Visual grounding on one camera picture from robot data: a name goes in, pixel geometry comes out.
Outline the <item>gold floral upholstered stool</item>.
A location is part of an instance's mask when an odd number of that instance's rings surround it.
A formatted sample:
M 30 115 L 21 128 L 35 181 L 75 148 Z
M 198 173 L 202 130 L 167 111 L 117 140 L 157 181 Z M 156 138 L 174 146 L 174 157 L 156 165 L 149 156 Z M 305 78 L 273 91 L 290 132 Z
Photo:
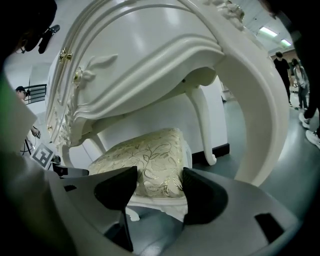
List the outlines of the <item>gold floral upholstered stool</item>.
M 132 208 L 144 207 L 183 222 L 188 204 L 182 172 L 192 166 L 192 152 L 183 133 L 178 128 L 164 128 L 116 144 L 92 162 L 88 171 L 96 175 L 136 167 L 136 189 L 126 207 L 130 219 L 139 221 Z

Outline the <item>ceiling tube light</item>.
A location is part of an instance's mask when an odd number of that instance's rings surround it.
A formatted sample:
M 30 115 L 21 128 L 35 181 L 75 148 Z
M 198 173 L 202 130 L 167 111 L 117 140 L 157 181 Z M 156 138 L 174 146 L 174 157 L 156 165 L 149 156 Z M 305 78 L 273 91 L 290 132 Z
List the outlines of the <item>ceiling tube light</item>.
M 276 33 L 275 31 L 265 27 L 265 26 L 262 26 L 260 29 L 259 29 L 259 33 L 260 34 L 264 34 L 264 35 L 268 35 L 269 37 L 277 37 L 278 36 L 278 33 Z

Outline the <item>black balcony railing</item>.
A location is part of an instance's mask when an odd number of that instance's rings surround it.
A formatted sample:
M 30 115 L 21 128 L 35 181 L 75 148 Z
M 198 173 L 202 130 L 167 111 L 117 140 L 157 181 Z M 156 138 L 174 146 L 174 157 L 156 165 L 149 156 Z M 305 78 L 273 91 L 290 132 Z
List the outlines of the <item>black balcony railing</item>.
M 45 100 L 45 96 L 47 94 L 47 85 L 46 84 L 38 84 L 25 87 L 26 97 L 25 104 L 33 104 L 37 102 L 41 102 Z

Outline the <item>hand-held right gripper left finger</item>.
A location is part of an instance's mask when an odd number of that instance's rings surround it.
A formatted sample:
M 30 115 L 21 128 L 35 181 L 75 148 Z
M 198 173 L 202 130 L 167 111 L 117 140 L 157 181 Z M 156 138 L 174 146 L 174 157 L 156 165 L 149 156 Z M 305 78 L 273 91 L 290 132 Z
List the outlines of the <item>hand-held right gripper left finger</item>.
M 64 227 L 61 256 L 133 256 L 126 206 L 137 168 L 82 177 L 53 175 L 53 201 Z

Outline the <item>white ornate dressing table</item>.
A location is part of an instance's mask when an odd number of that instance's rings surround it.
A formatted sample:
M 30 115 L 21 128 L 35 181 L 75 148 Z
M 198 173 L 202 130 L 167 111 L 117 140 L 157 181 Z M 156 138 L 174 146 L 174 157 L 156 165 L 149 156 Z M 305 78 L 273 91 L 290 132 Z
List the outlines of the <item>white ornate dressing table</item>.
M 46 122 L 66 165 L 69 150 L 150 105 L 186 94 L 205 158 L 215 164 L 201 86 L 215 78 L 238 101 L 246 150 L 235 175 L 260 186 L 287 136 L 289 106 L 267 51 L 246 32 L 240 8 L 224 0 L 93 0 L 76 17 L 49 70 Z M 63 48 L 71 60 L 59 63 Z M 77 67 L 79 83 L 73 83 Z

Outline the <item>gold drawer knob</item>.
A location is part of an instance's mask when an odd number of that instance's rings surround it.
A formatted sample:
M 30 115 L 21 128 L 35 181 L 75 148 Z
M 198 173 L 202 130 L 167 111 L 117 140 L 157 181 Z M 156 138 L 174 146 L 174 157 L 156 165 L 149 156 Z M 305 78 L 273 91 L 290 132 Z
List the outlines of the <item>gold drawer knob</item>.
M 80 66 L 78 66 L 77 69 L 75 70 L 74 75 L 73 75 L 72 82 L 74 84 L 79 83 L 80 80 L 81 80 L 82 74 L 83 74 L 83 70 L 82 70 L 82 68 Z
M 64 47 L 58 55 L 59 63 L 64 63 L 65 61 L 70 61 L 73 57 L 73 52 L 68 52 Z

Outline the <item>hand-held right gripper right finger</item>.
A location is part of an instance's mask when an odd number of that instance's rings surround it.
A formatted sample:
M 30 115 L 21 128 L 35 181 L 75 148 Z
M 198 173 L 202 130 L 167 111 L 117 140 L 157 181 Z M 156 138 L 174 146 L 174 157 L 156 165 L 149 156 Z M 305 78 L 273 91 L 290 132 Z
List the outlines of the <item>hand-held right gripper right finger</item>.
M 276 256 L 298 230 L 298 218 L 260 188 L 214 173 L 182 172 L 187 214 L 177 238 L 142 256 Z

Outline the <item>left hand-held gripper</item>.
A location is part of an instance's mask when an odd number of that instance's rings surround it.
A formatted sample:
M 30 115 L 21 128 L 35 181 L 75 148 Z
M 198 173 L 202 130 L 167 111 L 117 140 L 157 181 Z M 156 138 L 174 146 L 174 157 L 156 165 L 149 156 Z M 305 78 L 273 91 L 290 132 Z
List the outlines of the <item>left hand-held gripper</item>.
M 50 147 L 43 143 L 40 143 L 38 147 L 32 151 L 30 158 L 45 170 L 57 173 L 61 178 L 80 178 L 89 175 L 89 171 L 87 169 L 67 168 L 61 165 L 61 157 L 55 154 Z

